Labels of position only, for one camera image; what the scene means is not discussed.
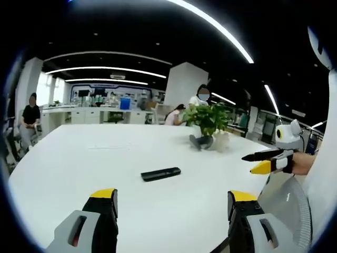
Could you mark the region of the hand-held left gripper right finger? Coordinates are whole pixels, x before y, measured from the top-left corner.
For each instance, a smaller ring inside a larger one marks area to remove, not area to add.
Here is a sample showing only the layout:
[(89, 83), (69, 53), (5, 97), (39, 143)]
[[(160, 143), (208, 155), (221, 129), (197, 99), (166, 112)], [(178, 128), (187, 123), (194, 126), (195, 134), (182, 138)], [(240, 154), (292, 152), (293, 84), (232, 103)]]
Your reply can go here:
[(270, 213), (257, 197), (241, 191), (228, 192), (229, 252), (300, 252), (293, 234)]

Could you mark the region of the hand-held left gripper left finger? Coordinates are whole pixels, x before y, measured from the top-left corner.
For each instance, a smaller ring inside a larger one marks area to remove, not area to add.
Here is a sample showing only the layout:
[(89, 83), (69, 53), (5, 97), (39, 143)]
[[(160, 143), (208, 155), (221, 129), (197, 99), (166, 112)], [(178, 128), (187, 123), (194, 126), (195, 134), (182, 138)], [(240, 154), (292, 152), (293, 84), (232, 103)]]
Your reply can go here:
[(55, 228), (46, 252), (116, 252), (117, 218), (117, 189), (99, 190)]

